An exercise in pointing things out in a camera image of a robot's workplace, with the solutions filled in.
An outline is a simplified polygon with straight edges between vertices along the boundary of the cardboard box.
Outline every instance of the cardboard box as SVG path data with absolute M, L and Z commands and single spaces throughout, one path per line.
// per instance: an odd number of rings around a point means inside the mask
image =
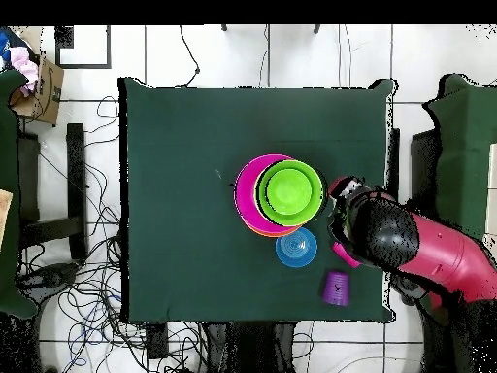
M 40 55 L 35 93 L 24 97 L 20 90 L 16 90 L 11 98 L 11 107 L 19 116 L 56 125 L 64 70 L 47 60 L 45 52 L 40 51 L 41 27 L 28 27 L 23 31 L 16 30 L 15 26 L 11 28 L 15 32 L 20 31 L 20 38 Z

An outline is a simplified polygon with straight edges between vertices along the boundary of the stacked bowls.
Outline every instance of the stacked bowls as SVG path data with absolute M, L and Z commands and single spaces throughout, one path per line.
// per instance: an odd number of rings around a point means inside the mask
M 325 182 L 316 170 L 283 154 L 250 161 L 235 184 L 235 205 L 255 233 L 282 237 L 293 233 L 321 209 Z

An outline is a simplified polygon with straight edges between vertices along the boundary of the table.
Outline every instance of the table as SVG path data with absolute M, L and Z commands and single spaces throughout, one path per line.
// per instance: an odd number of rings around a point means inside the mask
M 130 322 L 391 320 L 382 272 L 352 271 L 330 251 L 331 205 L 306 225 L 318 242 L 315 260 L 290 269 L 275 239 L 244 226 L 232 185 L 265 153 L 303 160 L 328 181 L 356 175 L 381 185 L 392 81 L 371 89 L 154 89 L 119 79 L 118 87 Z M 320 300 L 330 270 L 350 274 L 346 308 Z

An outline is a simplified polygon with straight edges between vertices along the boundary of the white tile floor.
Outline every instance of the white tile floor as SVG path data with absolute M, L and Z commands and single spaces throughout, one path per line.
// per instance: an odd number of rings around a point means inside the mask
M 201 72 L 191 86 L 236 87 L 268 86 L 267 56 L 262 72 L 261 60 L 267 49 L 265 26 L 220 25 L 184 26 L 184 38 L 197 60 Z M 55 128 L 33 122 L 28 131 L 36 132 L 42 142 L 42 154 L 62 173 L 66 173 L 65 132 L 68 122 L 82 122 L 84 129 L 94 130 L 112 121 L 116 106 L 105 96 L 118 99 L 118 77 L 135 77 L 150 86 L 174 86 L 187 82 L 195 69 L 184 47 L 178 26 L 112 26 L 111 69 L 68 69 L 65 71 L 59 121 Z M 317 35 L 307 24 L 271 25 L 270 87 L 368 87 L 376 79 L 393 78 L 399 88 L 394 96 L 394 125 L 401 129 L 400 201 L 410 196 L 411 137 L 428 130 L 433 123 L 420 103 L 432 99 L 440 77 L 447 73 L 464 73 L 474 81 L 488 85 L 497 78 L 497 34 L 490 25 L 322 25 Z M 43 31 L 42 50 L 55 61 L 53 27 Z M 106 62 L 105 26 L 75 26 L 74 48 L 62 50 L 62 64 L 102 64 Z M 86 133 L 87 143 L 110 140 L 118 135 L 118 120 L 94 133 Z M 102 170 L 109 185 L 104 202 L 120 216 L 118 142 L 93 145 L 87 149 L 87 163 Z M 98 202 L 99 186 L 88 176 L 88 195 Z M 67 213 L 65 179 L 46 161 L 40 159 L 40 207 L 42 219 L 55 219 Z M 88 202 L 88 221 L 98 213 Z M 94 245 L 116 228 L 100 224 L 91 237 Z M 34 256 L 37 248 L 29 251 Z M 95 255 L 90 262 L 102 261 Z M 48 264 L 69 259 L 66 241 L 47 244 L 39 259 Z M 61 297 L 61 306 L 74 318 L 79 314 Z M 304 335 L 296 337 L 294 365 L 297 373 L 416 373 L 422 357 L 422 332 L 419 315 L 402 304 L 394 291 L 390 306 L 395 322 L 387 325 L 368 322 L 316 322 L 311 344 Z M 64 369 L 71 360 L 67 343 L 74 321 L 67 317 L 53 298 L 42 320 L 41 351 L 46 365 Z M 296 333 L 309 333 L 311 322 L 300 322 Z M 71 332 L 71 339 L 81 333 Z M 81 364 L 69 373 L 95 373 L 98 363 L 109 351 L 107 343 L 88 346 Z M 150 362 L 153 367 L 157 362 Z M 198 356 L 189 358 L 196 367 Z M 98 373 L 145 373 L 125 348 L 113 349 L 108 365 Z

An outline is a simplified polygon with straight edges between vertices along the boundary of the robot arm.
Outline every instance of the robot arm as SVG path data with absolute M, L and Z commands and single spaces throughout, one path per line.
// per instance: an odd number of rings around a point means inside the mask
M 435 286 L 432 291 L 458 297 L 447 308 L 458 371 L 478 372 L 488 352 L 497 355 L 497 270 L 482 244 L 352 177 L 335 181 L 328 194 L 336 202 L 328 229 L 354 259 L 416 275 Z M 443 305 L 430 295 L 433 309 Z M 491 367 L 485 370 L 497 370 Z

